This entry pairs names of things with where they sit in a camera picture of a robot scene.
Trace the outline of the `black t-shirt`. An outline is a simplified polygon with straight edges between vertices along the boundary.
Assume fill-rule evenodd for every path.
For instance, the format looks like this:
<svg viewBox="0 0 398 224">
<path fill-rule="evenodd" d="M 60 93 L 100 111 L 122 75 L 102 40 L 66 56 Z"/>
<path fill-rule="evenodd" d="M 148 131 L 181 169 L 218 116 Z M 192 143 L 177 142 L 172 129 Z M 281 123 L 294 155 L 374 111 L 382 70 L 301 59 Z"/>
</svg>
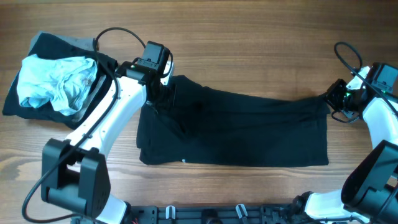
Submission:
<svg viewBox="0 0 398 224">
<path fill-rule="evenodd" d="M 173 77 L 170 107 L 141 109 L 136 144 L 147 165 L 325 166 L 330 110 L 319 96 L 275 100 Z"/>
</svg>

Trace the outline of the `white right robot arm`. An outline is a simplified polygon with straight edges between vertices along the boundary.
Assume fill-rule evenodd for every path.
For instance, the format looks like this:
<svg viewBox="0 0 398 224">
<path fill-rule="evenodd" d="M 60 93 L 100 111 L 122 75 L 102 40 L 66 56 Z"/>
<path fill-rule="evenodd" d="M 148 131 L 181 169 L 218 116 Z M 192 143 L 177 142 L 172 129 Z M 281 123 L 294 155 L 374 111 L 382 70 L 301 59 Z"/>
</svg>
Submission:
<svg viewBox="0 0 398 224">
<path fill-rule="evenodd" d="M 371 86 L 350 88 L 337 80 L 326 93 L 336 112 L 358 113 L 369 129 L 372 151 L 347 178 L 343 188 L 328 193 L 308 192 L 290 205 L 291 223 L 397 223 L 397 103 Z"/>
</svg>

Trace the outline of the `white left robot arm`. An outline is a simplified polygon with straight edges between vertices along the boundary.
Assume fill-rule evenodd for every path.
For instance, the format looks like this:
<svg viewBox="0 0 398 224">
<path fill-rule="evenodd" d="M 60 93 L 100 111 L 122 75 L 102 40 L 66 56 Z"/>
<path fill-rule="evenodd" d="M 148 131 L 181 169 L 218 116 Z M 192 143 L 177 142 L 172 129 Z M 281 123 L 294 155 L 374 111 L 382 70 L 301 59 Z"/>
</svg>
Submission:
<svg viewBox="0 0 398 224">
<path fill-rule="evenodd" d="M 99 223 L 131 221 L 127 202 L 111 195 L 106 160 L 130 118 L 170 91 L 174 63 L 124 62 L 91 112 L 65 140 L 49 139 L 42 151 L 40 196 L 44 202 Z"/>
</svg>

